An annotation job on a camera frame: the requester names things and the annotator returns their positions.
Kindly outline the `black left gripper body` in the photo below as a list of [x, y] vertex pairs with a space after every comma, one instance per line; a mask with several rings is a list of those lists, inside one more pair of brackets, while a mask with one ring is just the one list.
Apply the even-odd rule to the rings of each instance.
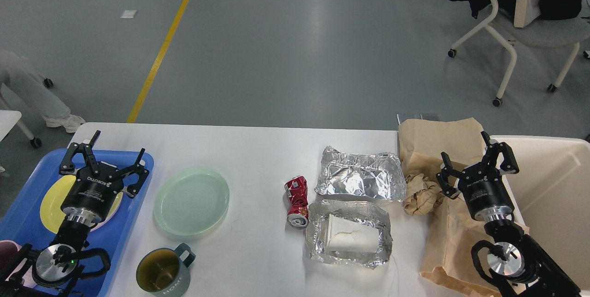
[[99, 162], [98, 175], [89, 166], [76, 172], [75, 181], [61, 204], [68, 220], [81, 219], [84, 224], [99, 224], [105, 221], [124, 187], [122, 178], [116, 177], [118, 167]]

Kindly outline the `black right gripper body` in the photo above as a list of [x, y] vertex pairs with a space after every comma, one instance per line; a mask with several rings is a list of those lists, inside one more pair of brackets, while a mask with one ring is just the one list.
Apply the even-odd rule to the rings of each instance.
[[476, 163], [466, 167], [460, 178], [460, 191], [472, 219], [481, 222], [505, 219], [514, 204], [496, 167]]

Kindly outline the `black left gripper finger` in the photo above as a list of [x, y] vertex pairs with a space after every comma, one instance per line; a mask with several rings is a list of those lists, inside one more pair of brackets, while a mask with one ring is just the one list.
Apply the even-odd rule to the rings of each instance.
[[59, 165], [59, 175], [75, 175], [76, 167], [72, 162], [72, 158], [74, 158], [76, 154], [82, 154], [84, 162], [86, 163], [85, 167], [90, 167], [93, 176], [99, 175], [99, 163], [95, 158], [93, 146], [98, 140], [100, 133], [101, 131], [99, 130], [95, 131], [95, 134], [87, 144], [72, 143], [68, 146], [65, 156]]
[[[150, 171], [147, 170], [143, 164], [141, 164], [144, 153], [145, 148], [141, 148], [135, 162], [132, 165], [125, 167], [122, 170], [116, 170], [114, 173], [112, 173], [112, 175], [110, 175], [110, 189], [114, 192], [114, 194], [123, 192], [130, 199], [135, 198], [135, 196], [139, 194], [142, 186], [150, 174]], [[131, 175], [137, 175], [138, 180], [134, 184], [125, 185], [124, 179], [130, 177]]]

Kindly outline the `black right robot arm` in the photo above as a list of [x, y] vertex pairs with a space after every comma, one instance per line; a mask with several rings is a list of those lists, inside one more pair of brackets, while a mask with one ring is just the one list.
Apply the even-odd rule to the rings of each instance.
[[485, 131], [481, 136], [485, 153], [480, 162], [456, 170], [442, 152], [436, 175], [442, 193], [452, 200], [462, 195], [470, 217], [483, 222], [485, 233], [493, 238], [472, 246], [479, 276], [503, 297], [579, 297], [578, 285], [514, 222], [515, 207], [502, 180], [503, 175], [519, 173], [512, 148]]

